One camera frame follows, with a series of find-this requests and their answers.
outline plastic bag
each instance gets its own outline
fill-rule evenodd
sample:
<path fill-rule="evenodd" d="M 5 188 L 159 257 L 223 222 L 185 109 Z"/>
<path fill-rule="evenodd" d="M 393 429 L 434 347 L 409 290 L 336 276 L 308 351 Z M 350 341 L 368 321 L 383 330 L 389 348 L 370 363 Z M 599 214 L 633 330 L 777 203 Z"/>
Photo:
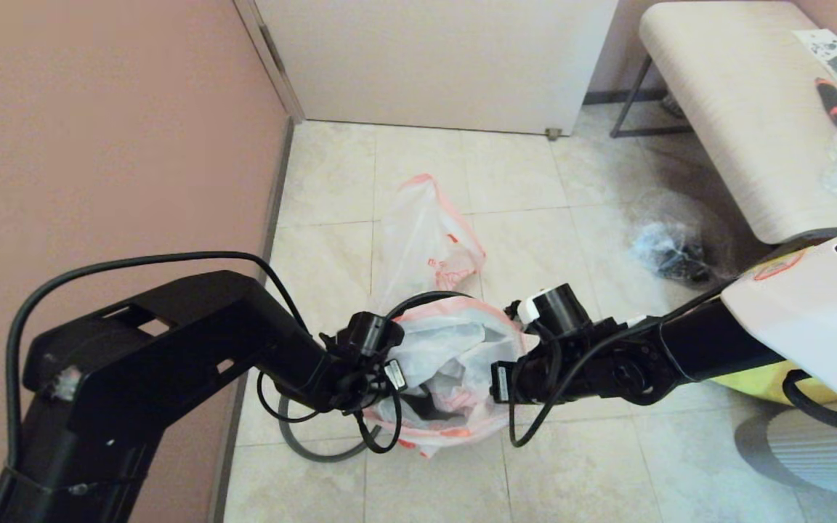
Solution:
<path fill-rule="evenodd" d="M 656 189 L 635 201 L 631 215 L 630 252 L 648 270 L 687 285 L 735 276 L 732 236 L 697 200 Z"/>
<path fill-rule="evenodd" d="M 452 291 L 486 260 L 467 221 L 431 175 L 404 183 L 379 224 L 382 258 L 375 310 L 389 311 L 421 292 Z"/>
<path fill-rule="evenodd" d="M 497 308 L 473 298 L 433 301 L 396 321 L 403 342 L 389 352 L 409 388 L 401 394 L 399 441 L 432 457 L 441 447 L 480 441 L 509 424 L 509 408 L 490 394 L 490 365 L 525 353 L 522 332 Z M 391 397 L 366 411 L 366 418 L 395 430 Z"/>

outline white door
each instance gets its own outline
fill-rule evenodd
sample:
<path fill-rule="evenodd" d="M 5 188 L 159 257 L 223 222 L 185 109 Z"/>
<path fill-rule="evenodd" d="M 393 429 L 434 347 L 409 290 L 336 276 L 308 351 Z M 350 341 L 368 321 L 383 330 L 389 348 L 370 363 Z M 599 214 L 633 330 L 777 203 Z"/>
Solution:
<path fill-rule="evenodd" d="M 256 0 L 306 118 L 570 134 L 618 0 Z"/>

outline pink wall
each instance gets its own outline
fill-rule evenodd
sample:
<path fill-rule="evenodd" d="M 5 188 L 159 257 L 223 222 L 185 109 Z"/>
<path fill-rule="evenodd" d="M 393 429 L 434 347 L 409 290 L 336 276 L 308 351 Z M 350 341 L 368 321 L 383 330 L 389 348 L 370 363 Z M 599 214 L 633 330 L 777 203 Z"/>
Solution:
<path fill-rule="evenodd" d="M 618 0 L 618 8 L 609 28 L 605 45 L 590 83 L 590 92 L 613 92 L 631 89 L 638 76 L 645 52 L 638 39 L 638 21 L 648 7 L 661 0 Z M 794 0 L 818 26 L 837 33 L 837 0 Z M 645 89 L 662 87 L 663 81 L 652 68 L 645 80 Z"/>
<path fill-rule="evenodd" d="M 0 470 L 3 346 L 24 297 L 103 259 L 259 252 L 285 125 L 230 0 L 0 2 Z M 222 266 L 251 271 L 177 265 L 69 285 L 44 301 L 26 340 Z M 206 519 L 230 394 L 169 430 L 133 520 Z"/>

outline door hinge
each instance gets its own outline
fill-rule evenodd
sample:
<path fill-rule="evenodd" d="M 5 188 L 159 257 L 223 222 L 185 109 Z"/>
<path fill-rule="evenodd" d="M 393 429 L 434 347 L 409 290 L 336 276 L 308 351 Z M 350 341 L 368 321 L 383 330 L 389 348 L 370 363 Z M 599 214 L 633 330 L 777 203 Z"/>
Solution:
<path fill-rule="evenodd" d="M 280 52 L 276 50 L 276 42 L 273 42 L 273 36 L 270 35 L 270 30 L 267 29 L 266 24 L 259 24 L 260 36 L 263 36 L 263 43 L 267 45 L 267 50 L 270 51 L 270 56 L 273 57 L 273 63 L 276 64 L 276 69 L 280 73 L 286 74 L 286 67 L 283 65 L 283 59 L 280 57 Z"/>

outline metal bench leg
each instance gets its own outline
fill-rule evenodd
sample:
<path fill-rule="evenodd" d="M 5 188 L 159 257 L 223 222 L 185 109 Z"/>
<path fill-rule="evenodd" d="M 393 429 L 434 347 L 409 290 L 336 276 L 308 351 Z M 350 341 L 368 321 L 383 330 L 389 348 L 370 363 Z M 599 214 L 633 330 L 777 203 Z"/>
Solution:
<path fill-rule="evenodd" d="M 622 107 L 622 112 L 618 114 L 618 120 L 615 120 L 615 125 L 609 136 L 612 138 L 626 138 L 633 136 L 655 136 L 660 134 L 677 134 L 682 132 L 693 132 L 691 126 L 672 126 L 671 128 L 655 128 L 655 129 L 629 129 L 622 130 L 622 123 L 625 123 L 625 117 L 628 115 L 628 109 L 631 109 L 631 104 L 635 102 L 635 97 L 638 95 L 638 89 L 641 89 L 644 77 L 648 74 L 648 69 L 651 68 L 651 55 L 644 58 L 642 68 L 638 72 L 638 78 L 635 79 L 635 85 L 631 87 L 628 92 L 628 99 L 625 100 L 625 107 Z"/>

